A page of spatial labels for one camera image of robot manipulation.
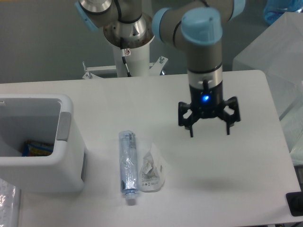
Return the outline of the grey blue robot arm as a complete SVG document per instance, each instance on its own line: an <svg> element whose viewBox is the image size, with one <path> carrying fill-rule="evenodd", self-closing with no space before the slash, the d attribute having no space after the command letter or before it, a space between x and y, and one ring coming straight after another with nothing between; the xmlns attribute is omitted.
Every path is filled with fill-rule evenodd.
<svg viewBox="0 0 303 227"><path fill-rule="evenodd" d="M223 98L222 26L238 16L243 0L194 0L177 9L162 8L153 17L141 0L78 0L75 8L92 31L102 28L116 51L119 77L143 76L148 60L135 51L157 38L184 52L191 102L179 102L178 124L187 130L200 119L220 118L227 129L239 122L236 97Z"/></svg>

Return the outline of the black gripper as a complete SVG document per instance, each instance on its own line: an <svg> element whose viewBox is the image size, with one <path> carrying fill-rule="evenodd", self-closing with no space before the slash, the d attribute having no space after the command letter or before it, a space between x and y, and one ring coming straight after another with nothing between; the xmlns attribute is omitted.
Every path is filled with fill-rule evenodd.
<svg viewBox="0 0 303 227"><path fill-rule="evenodd" d="M178 103L178 125L189 130L190 137L193 138L193 125L199 119L219 117L226 123L226 133L230 135L230 128L235 122L241 121L237 97L223 99L223 82L207 90L193 86L189 86L189 88L191 103ZM184 116L188 111L191 111L191 114L185 118Z"/></svg>

